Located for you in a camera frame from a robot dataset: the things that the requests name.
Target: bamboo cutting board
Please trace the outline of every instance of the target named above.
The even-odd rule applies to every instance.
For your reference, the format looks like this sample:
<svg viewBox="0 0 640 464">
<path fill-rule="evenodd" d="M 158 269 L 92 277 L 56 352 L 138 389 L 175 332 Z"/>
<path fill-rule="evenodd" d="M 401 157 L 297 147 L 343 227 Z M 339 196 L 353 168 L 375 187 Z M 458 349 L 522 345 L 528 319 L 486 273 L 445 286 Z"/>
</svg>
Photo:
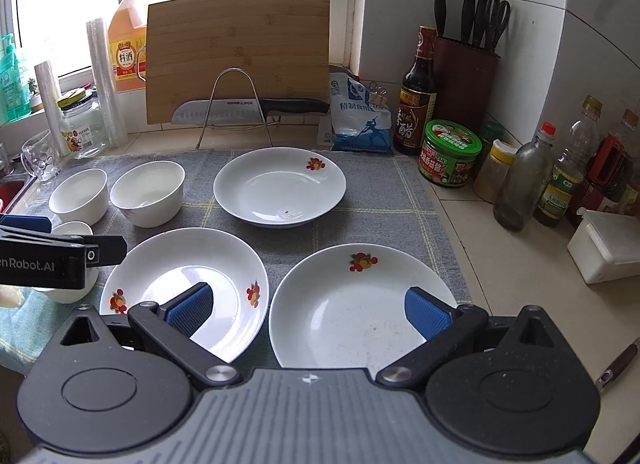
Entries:
<svg viewBox="0 0 640 464">
<path fill-rule="evenodd" d="M 329 0 L 171 0 L 149 5 L 146 121 L 208 99 L 225 68 L 258 97 L 329 100 Z M 216 98 L 254 97 L 225 74 Z"/>
</svg>

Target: plastic wrap roll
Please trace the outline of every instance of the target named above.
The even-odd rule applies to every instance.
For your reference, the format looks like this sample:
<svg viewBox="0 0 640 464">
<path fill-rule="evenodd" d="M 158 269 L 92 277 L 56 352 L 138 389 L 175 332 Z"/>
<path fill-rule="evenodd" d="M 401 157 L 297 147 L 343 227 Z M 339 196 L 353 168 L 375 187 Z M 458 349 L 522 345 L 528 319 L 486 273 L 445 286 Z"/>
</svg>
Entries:
<svg viewBox="0 0 640 464">
<path fill-rule="evenodd" d="M 104 19 L 88 21 L 86 36 L 89 41 L 95 87 L 98 91 L 98 100 L 109 142 L 112 147 L 122 146 L 127 142 L 127 128 L 118 108 L 118 94 L 113 81 L 113 69 L 107 44 L 107 25 Z"/>
<path fill-rule="evenodd" d="M 64 157 L 71 153 L 71 151 L 66 147 L 66 141 L 62 137 L 62 133 L 60 133 L 62 110 L 58 107 L 58 100 L 61 95 L 58 76 L 53 73 L 51 61 L 45 61 L 44 63 L 36 65 L 35 71 L 40 96 L 42 97 L 42 104 L 44 105 L 44 114 L 47 117 L 47 123 L 49 123 L 49 129 L 56 140 L 56 148 L 60 157 Z"/>
</svg>

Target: red cap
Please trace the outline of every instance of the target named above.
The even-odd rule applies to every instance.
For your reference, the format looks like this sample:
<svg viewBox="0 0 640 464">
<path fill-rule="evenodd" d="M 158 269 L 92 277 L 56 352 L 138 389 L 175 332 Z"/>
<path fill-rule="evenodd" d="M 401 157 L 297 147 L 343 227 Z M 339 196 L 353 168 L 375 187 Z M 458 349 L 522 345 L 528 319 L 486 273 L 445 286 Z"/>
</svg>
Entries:
<svg viewBox="0 0 640 464">
<path fill-rule="evenodd" d="M 551 123 L 544 123 L 542 125 L 542 128 L 540 128 L 542 131 L 544 131 L 546 134 L 554 136 L 556 134 L 556 126 L 554 126 Z"/>
</svg>

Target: orange liquid bottle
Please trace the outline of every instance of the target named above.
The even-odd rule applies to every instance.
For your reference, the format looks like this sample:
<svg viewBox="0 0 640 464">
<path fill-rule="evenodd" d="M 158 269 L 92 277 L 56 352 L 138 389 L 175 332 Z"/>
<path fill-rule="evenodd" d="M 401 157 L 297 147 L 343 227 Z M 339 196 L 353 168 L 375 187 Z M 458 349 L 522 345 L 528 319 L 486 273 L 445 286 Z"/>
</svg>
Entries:
<svg viewBox="0 0 640 464">
<path fill-rule="evenodd" d="M 146 45 L 146 7 L 142 0 L 122 0 L 109 23 L 109 50 L 113 76 L 118 92 L 145 87 L 138 77 L 136 60 L 139 50 Z M 140 52 L 140 75 L 145 77 L 144 50 Z"/>
</svg>

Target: green bottle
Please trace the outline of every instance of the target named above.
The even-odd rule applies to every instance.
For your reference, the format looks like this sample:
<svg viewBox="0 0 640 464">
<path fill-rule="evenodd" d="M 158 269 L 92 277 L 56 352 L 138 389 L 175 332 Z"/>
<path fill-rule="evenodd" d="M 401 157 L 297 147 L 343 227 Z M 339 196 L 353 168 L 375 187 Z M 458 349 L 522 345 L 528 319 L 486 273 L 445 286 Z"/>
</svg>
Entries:
<svg viewBox="0 0 640 464">
<path fill-rule="evenodd" d="M 31 113 L 29 68 L 21 49 L 12 43 L 13 34 L 2 38 L 4 57 L 0 60 L 0 84 L 9 121 Z"/>
</svg>

